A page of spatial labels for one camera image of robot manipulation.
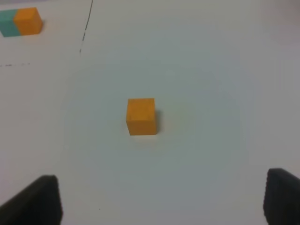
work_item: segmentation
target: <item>orange cube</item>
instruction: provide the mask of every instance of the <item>orange cube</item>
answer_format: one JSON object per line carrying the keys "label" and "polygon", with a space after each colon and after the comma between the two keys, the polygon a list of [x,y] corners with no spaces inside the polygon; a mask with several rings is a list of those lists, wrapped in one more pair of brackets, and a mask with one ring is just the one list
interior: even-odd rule
{"label": "orange cube", "polygon": [[43,27],[43,21],[35,7],[18,9],[14,23],[21,35],[38,34]]}
{"label": "orange cube", "polygon": [[156,135],[154,98],[128,99],[126,123],[130,135]]}

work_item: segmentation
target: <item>cube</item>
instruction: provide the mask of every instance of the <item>cube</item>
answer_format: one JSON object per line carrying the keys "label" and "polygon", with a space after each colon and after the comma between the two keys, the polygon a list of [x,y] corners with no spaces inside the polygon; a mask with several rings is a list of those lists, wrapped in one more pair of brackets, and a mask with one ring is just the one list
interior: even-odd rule
{"label": "cube", "polygon": [[129,99],[126,123],[130,135],[156,135],[154,98]]}
{"label": "cube", "polygon": [[14,22],[21,35],[38,34],[43,27],[43,21],[35,7],[18,9]]}
{"label": "cube", "polygon": [[4,37],[21,35],[14,23],[16,12],[16,9],[0,11],[0,31]]}

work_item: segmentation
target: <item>black line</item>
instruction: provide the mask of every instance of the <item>black line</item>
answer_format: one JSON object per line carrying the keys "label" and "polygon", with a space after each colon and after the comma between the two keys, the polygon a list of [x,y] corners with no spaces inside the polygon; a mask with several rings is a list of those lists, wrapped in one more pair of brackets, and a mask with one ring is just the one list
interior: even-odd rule
{"label": "black line", "polygon": [[86,30],[87,30],[87,28],[88,28],[88,25],[89,25],[90,14],[91,14],[91,12],[92,12],[93,3],[94,3],[94,0],[92,0],[91,3],[90,3],[89,17],[88,17],[88,21],[86,22],[86,25],[85,25],[84,34],[83,34],[83,38],[82,38],[82,42],[81,42],[81,47],[80,47],[80,50],[79,50],[79,54],[81,53],[81,49],[82,49],[82,47],[83,47],[83,42],[84,42],[84,38],[85,38],[85,32],[86,32]]}
{"label": "black line", "polygon": [[[93,2],[94,0],[92,0],[91,4],[90,4],[90,13],[92,12],[92,7],[93,7]],[[89,13],[89,17],[88,17],[88,21],[85,25],[85,30],[88,28],[88,25],[89,25],[89,21],[90,21],[90,13]]]}

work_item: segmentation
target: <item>white table surface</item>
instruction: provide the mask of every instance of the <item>white table surface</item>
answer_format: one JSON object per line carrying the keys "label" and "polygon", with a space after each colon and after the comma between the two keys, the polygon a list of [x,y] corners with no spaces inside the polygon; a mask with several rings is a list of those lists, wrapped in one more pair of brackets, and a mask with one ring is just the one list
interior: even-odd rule
{"label": "white table surface", "polygon": [[[84,42],[90,1],[21,1],[45,26],[0,38],[0,203],[55,174],[62,225],[266,224],[267,170],[300,176],[299,1],[94,0]],[[129,136],[144,97],[160,132]]]}

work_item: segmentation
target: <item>teal block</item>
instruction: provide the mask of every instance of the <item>teal block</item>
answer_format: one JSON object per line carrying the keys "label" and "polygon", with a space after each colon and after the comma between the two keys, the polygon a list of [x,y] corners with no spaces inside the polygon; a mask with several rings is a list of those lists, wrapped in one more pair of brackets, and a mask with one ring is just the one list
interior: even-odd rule
{"label": "teal block", "polygon": [[20,36],[20,32],[14,23],[17,9],[0,11],[0,31],[4,37]]}

